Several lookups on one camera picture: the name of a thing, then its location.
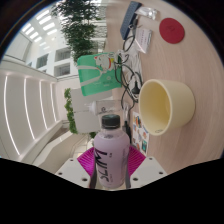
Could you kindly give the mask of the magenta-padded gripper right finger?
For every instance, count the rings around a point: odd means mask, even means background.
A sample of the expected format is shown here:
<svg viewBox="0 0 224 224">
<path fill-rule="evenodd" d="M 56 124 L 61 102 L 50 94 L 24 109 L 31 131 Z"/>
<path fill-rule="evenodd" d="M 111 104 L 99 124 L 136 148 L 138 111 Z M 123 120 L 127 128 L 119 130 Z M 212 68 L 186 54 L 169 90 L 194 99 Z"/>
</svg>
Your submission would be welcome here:
<svg viewBox="0 0 224 224">
<path fill-rule="evenodd" d="M 167 175 L 154 157 L 146 157 L 130 147 L 125 184 L 127 189 L 140 188 Z"/>
</svg>

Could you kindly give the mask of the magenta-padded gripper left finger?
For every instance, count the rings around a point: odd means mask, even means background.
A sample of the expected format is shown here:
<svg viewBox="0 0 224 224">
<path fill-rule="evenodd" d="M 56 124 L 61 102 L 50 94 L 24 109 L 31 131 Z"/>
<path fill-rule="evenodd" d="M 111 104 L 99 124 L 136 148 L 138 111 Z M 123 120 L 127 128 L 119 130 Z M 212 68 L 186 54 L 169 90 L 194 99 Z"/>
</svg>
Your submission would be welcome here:
<svg viewBox="0 0 224 224">
<path fill-rule="evenodd" d="M 84 188 L 94 189 L 97 183 L 94 148 L 79 156 L 69 158 L 56 175 Z"/>
</svg>

